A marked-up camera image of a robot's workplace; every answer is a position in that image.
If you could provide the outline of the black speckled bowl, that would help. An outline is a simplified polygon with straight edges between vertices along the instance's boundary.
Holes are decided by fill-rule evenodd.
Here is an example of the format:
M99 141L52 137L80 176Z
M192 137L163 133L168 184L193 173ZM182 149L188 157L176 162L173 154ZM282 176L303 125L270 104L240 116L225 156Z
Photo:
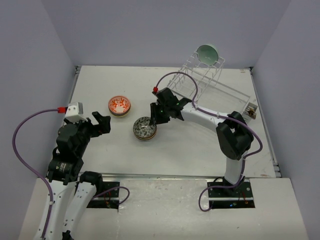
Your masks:
M143 116L138 118L133 124L133 134L146 137L147 135L151 135L157 131L156 125L150 124L150 117Z

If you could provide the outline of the orange floral bowl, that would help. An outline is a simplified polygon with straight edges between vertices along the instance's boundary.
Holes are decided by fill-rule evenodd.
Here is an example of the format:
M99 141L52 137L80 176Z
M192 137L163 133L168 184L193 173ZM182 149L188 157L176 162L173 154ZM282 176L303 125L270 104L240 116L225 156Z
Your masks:
M124 107L128 108L131 107L131 102L130 100L122 95L118 96L113 96L109 101L108 101L108 109L109 108L116 108L117 106L119 107Z

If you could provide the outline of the yellow leaf pattern bowl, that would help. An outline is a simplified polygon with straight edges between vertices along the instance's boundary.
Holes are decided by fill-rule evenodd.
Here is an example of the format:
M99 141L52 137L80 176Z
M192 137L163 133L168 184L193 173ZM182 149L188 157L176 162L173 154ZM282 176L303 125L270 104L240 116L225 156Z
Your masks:
M156 134L157 134L157 132L154 132L153 134L147 135L147 136L140 136L140 135L137 135L137 134L135 134L134 136L135 136L135 137L140 137L140 138L148 138L148 137L153 136L153 135L156 135Z

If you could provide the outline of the pale green bowl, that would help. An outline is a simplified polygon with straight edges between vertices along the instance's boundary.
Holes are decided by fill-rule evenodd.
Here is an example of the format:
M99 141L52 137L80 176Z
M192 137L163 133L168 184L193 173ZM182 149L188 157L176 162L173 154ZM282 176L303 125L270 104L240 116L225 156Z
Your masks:
M212 44L203 44L196 50L198 60L207 65L213 66L219 60L219 52L217 48Z

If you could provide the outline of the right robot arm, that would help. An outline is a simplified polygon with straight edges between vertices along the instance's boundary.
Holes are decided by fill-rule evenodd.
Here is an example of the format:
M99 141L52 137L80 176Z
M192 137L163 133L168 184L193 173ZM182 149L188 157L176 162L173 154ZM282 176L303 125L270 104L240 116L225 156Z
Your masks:
M150 104L151 124L165 124L171 119L179 119L199 124L216 133L220 150L226 156L223 191L230 197L239 193L244 172L244 156L254 140L242 115L233 111L224 118L215 111L199 110L190 99L178 99L167 87L154 91L153 94L157 100Z

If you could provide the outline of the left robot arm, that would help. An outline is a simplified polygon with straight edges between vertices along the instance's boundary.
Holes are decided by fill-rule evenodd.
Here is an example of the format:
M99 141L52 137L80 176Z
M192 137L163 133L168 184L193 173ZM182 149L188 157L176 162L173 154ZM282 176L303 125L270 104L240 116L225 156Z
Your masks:
M49 190L36 240L72 240L88 203L103 193L100 173L80 174L90 140L111 131L110 116L97 111L92 115L97 124L89 118L78 122L65 118L65 125L58 130L57 146L45 177Z

